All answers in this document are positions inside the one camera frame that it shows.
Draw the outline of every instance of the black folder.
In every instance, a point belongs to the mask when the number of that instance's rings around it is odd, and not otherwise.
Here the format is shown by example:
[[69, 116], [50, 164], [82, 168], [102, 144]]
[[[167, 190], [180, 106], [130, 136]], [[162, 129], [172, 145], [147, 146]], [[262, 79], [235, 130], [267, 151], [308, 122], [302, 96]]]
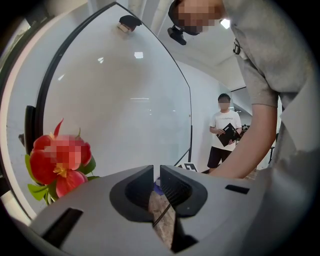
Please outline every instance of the black folder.
[[225, 131], [225, 134], [217, 134], [216, 136], [221, 141], [224, 147], [229, 144], [230, 140], [235, 141], [236, 139], [241, 138], [239, 133], [237, 132], [237, 129], [234, 128], [234, 126], [231, 123], [224, 127], [223, 130]]

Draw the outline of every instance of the red anthurium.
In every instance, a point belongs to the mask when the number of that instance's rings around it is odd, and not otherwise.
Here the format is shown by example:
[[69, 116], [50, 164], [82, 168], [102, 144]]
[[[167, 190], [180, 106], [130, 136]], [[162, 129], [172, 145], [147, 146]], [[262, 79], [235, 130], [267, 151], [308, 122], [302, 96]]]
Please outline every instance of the red anthurium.
[[30, 157], [30, 166], [34, 178], [42, 184], [50, 184], [57, 178], [54, 173], [56, 163], [44, 150], [36, 150]]
[[58, 175], [56, 181], [56, 194], [58, 197], [63, 197], [82, 183], [88, 181], [88, 178], [80, 171], [65, 170], [61, 175]]
[[43, 135], [34, 142], [30, 156], [34, 178], [45, 185], [57, 179], [59, 197], [88, 181], [82, 172], [75, 170], [80, 164], [86, 166], [92, 158], [90, 145], [79, 136], [59, 135], [62, 122], [63, 119], [53, 134]]

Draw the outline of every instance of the camera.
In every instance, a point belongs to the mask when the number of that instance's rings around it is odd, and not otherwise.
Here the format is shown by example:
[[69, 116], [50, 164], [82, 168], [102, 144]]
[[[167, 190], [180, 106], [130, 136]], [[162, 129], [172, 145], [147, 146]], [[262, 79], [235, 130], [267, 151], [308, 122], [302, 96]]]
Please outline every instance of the camera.
[[187, 41], [185, 40], [183, 33], [184, 33], [183, 29], [178, 29], [176, 28], [175, 25], [173, 25], [173, 27], [168, 28], [169, 36], [173, 40], [177, 41], [180, 45], [185, 46], [187, 44]]

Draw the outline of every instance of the hand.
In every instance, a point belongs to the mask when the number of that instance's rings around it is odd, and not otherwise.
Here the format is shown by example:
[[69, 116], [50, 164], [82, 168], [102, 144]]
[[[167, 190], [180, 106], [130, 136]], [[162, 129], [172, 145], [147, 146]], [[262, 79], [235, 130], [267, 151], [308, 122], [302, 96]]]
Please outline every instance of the hand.
[[226, 134], [226, 132], [223, 129], [217, 129], [216, 134], [221, 135], [221, 134]]

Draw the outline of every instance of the white t-shirt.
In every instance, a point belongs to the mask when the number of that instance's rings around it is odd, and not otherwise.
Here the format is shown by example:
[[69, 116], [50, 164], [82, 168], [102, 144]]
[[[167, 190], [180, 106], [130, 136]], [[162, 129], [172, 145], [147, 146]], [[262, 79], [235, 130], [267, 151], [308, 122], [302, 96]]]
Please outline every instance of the white t-shirt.
[[[232, 110], [229, 110], [228, 113], [221, 113], [220, 111], [218, 113], [215, 113], [211, 119], [210, 126], [215, 129], [223, 129], [229, 123], [232, 124], [233, 127], [236, 129], [242, 127], [239, 114]], [[221, 141], [217, 137], [217, 134], [212, 133], [212, 138], [212, 147], [214, 148], [229, 151], [233, 151], [236, 148], [236, 143], [226, 146], [222, 145]]]

